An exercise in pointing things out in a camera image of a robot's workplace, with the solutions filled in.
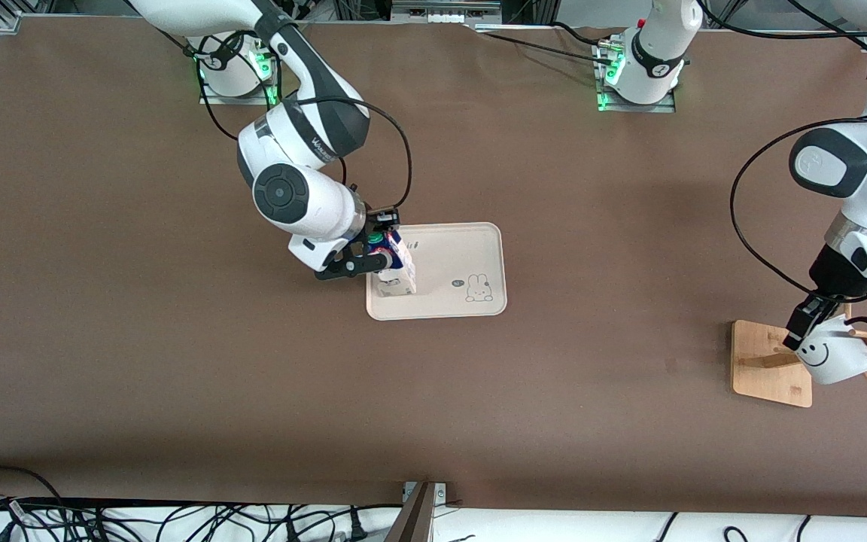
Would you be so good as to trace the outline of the blue milk carton green cap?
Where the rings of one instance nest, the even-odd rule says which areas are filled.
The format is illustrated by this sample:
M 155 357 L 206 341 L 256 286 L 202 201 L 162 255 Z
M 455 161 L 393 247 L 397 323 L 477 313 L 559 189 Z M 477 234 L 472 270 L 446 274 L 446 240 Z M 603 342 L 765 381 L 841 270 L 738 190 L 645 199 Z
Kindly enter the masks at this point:
M 407 243 L 399 230 L 375 231 L 371 245 L 386 245 L 393 251 L 392 267 L 372 273 L 376 295 L 399 297 L 417 293 L 415 267 Z

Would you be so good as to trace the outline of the white smiley mug black handle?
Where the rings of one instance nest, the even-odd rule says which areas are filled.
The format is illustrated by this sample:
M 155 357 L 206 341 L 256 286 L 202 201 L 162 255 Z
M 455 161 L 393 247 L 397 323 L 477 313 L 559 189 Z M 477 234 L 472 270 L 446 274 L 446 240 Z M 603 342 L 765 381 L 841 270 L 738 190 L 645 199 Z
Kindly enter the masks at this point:
M 867 373 L 867 342 L 853 335 L 856 324 L 867 326 L 867 317 L 832 317 L 792 348 L 813 381 L 830 385 Z

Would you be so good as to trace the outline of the beige rabbit print tray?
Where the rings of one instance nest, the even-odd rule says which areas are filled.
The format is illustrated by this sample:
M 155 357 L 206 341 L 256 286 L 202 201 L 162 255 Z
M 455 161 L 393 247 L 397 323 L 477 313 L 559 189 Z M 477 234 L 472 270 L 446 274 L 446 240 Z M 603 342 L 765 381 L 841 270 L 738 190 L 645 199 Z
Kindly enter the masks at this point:
M 390 295 L 376 274 L 366 311 L 379 321 L 499 315 L 508 305 L 501 231 L 489 222 L 406 225 L 400 239 L 414 264 L 414 292 Z

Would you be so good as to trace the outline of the wooden mug stand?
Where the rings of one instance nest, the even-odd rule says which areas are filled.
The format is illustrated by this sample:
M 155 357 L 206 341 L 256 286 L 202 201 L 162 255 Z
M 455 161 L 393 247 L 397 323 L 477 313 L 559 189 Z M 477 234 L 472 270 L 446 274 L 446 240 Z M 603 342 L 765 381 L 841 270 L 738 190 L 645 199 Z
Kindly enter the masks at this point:
M 867 342 L 867 326 L 854 327 L 853 335 Z M 786 330 L 768 324 L 732 323 L 729 366 L 733 392 L 794 407 L 812 406 L 813 385 L 818 383 L 794 351 L 783 346 L 785 336 Z M 867 381 L 867 373 L 857 376 Z

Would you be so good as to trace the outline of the silver table edge bracket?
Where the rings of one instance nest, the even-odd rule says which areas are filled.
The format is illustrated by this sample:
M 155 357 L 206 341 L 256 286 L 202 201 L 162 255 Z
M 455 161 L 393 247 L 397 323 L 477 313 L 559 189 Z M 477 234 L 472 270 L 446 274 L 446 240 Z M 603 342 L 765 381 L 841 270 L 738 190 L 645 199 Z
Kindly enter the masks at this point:
M 418 483 L 414 483 L 414 481 L 409 481 L 409 483 L 403 484 L 402 491 L 402 502 L 405 504 L 410 497 L 412 497 L 412 493 L 418 487 Z M 445 483 L 431 483 L 431 487 L 433 487 L 433 506 L 434 507 L 444 507 L 447 502 L 447 486 Z

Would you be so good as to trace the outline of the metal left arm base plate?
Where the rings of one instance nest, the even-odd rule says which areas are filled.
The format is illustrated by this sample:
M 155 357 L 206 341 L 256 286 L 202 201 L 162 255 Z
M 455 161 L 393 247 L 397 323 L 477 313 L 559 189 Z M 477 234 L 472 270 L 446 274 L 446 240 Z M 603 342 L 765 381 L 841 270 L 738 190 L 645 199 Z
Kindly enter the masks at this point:
M 627 58 L 623 37 L 610 35 L 592 46 L 596 59 L 607 64 L 595 64 L 595 89 L 598 109 L 602 112 L 674 113 L 674 88 L 677 76 L 651 78 L 643 66 Z

